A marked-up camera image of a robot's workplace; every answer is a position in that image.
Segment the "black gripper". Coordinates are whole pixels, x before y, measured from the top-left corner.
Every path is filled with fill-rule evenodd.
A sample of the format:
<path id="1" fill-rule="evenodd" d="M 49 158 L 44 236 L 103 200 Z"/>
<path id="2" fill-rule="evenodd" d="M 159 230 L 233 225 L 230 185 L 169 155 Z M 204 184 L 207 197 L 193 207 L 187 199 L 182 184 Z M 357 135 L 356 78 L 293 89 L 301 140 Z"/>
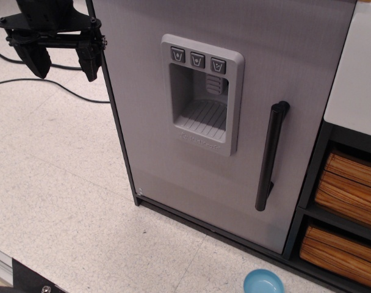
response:
<path id="1" fill-rule="evenodd" d="M 0 18 L 8 42 L 37 77 L 44 79 L 52 65 L 46 48 L 76 49 L 79 64 L 89 82 L 102 65 L 106 39 L 101 21 L 78 12 L 73 1 L 18 1 L 19 14 Z"/>

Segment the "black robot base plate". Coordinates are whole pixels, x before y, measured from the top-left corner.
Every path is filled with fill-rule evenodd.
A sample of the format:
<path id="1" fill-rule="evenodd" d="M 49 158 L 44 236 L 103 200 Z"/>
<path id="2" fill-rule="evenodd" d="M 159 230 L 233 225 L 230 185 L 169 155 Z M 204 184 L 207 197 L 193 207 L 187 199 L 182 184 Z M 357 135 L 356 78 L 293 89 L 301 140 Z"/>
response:
<path id="1" fill-rule="evenodd" d="M 12 272 L 13 286 L 0 286 L 1 293 L 66 293 L 58 285 L 15 259 L 12 259 Z"/>

